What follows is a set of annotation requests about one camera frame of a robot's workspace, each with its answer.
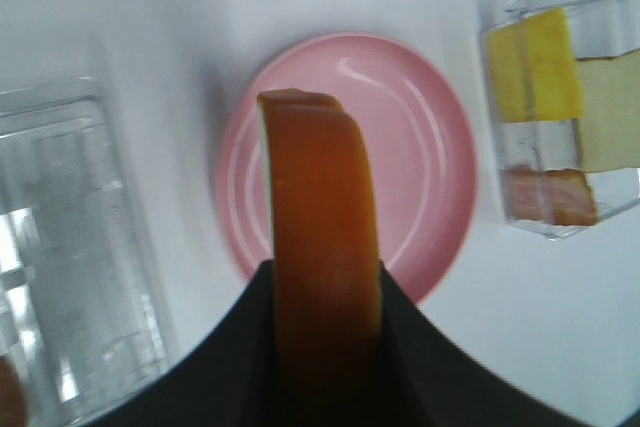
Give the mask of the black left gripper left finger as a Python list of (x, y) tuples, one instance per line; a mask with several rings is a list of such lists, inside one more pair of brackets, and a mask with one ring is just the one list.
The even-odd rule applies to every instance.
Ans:
[(184, 359), (93, 426), (273, 426), (272, 262)]

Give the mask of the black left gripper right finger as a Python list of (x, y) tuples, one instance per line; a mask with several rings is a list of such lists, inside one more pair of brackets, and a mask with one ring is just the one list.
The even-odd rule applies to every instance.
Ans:
[(383, 426), (585, 426), (477, 362), (380, 267)]

